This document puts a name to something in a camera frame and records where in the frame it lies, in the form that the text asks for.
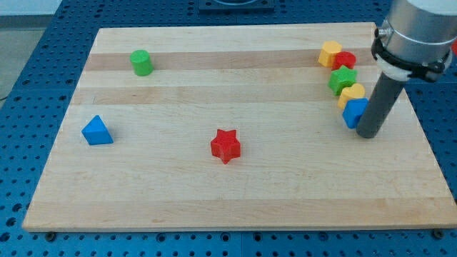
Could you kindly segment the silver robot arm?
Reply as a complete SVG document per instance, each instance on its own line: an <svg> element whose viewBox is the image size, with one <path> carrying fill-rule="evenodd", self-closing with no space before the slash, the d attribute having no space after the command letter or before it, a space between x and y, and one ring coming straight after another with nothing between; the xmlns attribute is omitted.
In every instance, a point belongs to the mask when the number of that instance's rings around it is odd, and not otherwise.
<svg viewBox="0 0 457 257"><path fill-rule="evenodd" d="M452 62L456 0L394 0L374 32L371 53L394 81L435 82Z"/></svg>

